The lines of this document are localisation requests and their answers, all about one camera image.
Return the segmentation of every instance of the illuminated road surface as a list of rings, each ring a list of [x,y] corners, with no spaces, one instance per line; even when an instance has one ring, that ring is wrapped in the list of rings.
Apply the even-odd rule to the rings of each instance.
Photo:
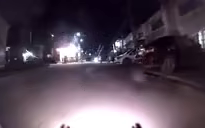
[[[51,65],[0,78],[3,128],[205,128],[205,93],[109,64]]]

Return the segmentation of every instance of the house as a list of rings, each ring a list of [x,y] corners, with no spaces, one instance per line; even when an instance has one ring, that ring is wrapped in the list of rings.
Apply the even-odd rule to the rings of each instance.
[[[140,30],[146,43],[179,34],[194,38],[205,49],[205,0],[169,2],[142,24]]]

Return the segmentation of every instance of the sidewalk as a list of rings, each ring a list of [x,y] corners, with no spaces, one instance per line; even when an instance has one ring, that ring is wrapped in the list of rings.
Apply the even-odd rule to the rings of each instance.
[[[181,83],[184,86],[190,86],[194,89],[205,91],[205,73],[198,70],[178,71],[171,75],[159,72],[157,69],[144,71],[147,75],[164,78],[173,82]]]
[[[14,73],[20,72],[20,71],[25,71],[25,70],[29,70],[29,69],[34,69],[34,68],[38,68],[38,67],[44,67],[47,66],[47,64],[24,64],[24,65],[20,65],[20,66],[14,66],[14,67],[9,67],[9,68],[3,68],[0,69],[0,77],[5,77],[8,75],[12,75]]]

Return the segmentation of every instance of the utility pole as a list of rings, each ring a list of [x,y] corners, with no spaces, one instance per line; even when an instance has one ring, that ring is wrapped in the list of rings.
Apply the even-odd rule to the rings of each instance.
[[[127,3],[127,10],[128,10],[128,18],[129,18],[129,26],[130,26],[130,29],[132,31],[132,37],[133,37],[133,43],[134,45],[136,44],[136,39],[137,39],[137,28],[135,27],[135,24],[134,24],[134,16],[132,14],[132,0],[128,0],[128,3]]]
[[[159,0],[167,32],[171,35],[179,35],[177,2],[178,0]]]

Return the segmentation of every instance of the street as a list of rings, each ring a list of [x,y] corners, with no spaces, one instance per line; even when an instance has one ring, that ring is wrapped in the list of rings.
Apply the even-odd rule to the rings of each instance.
[[[58,64],[0,78],[3,128],[205,128],[205,93],[139,66]]]

